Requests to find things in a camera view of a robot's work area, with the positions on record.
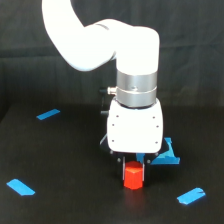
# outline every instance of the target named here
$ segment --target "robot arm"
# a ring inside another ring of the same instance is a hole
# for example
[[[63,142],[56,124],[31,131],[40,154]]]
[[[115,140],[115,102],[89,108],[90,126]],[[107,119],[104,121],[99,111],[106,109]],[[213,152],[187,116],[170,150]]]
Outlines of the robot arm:
[[[73,68],[91,71],[116,57],[122,73],[146,75],[157,71],[156,31],[112,19],[84,27],[70,0],[43,0],[42,11],[50,39]]]
[[[73,68],[91,71],[116,58],[116,95],[107,121],[111,150],[156,153],[163,133],[162,111],[156,99],[159,35],[106,19],[84,27],[70,0],[43,0],[49,37]]]

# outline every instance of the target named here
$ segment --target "blue object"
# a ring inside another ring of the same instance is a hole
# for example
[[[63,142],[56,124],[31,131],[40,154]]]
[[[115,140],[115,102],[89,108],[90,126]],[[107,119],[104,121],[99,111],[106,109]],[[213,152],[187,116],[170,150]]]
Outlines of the blue object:
[[[165,158],[156,158],[151,162],[151,165],[177,165],[180,163],[180,158],[177,157],[169,157]]]
[[[203,196],[205,196],[205,192],[201,188],[195,188],[187,192],[186,194],[181,195],[177,199],[179,200],[181,204],[188,205]]]
[[[44,114],[41,114],[41,115],[37,116],[37,118],[39,120],[44,120],[44,119],[46,119],[48,117],[51,117],[51,116],[53,116],[55,114],[58,114],[58,113],[60,113],[60,111],[57,110],[57,109],[54,109],[54,110],[48,111],[48,112],[46,112]]]
[[[180,163],[180,158],[175,157],[173,148],[172,148],[172,140],[171,138],[164,138],[169,146],[169,150],[160,154],[157,158],[155,158],[151,165],[174,165]],[[143,163],[145,153],[136,153],[136,160],[140,163]]]
[[[140,163],[143,163],[145,153],[136,153],[136,160]]]
[[[21,181],[14,179],[7,183],[7,185],[12,188],[14,191],[16,191],[21,196],[24,195],[33,195],[35,194],[35,191],[27,187],[24,183]]]

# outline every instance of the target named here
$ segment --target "red cube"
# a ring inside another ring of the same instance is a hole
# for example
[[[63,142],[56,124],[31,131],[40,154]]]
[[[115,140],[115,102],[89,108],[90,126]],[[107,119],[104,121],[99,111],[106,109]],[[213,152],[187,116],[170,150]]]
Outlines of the red cube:
[[[132,190],[143,186],[143,166],[141,163],[131,161],[125,164],[124,186]]]

